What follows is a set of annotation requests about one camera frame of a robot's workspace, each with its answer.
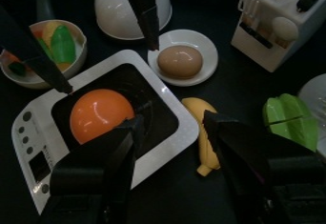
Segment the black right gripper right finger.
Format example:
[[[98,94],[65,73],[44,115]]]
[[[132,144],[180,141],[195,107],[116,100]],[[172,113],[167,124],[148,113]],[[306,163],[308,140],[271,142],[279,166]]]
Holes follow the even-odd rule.
[[[203,127],[237,224],[326,224],[326,166],[315,153],[216,112],[203,114]]]

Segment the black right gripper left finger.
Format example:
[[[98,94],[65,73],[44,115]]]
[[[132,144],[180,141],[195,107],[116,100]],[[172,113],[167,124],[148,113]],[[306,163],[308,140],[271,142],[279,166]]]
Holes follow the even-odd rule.
[[[37,224],[125,224],[144,117],[136,115],[56,163]]]

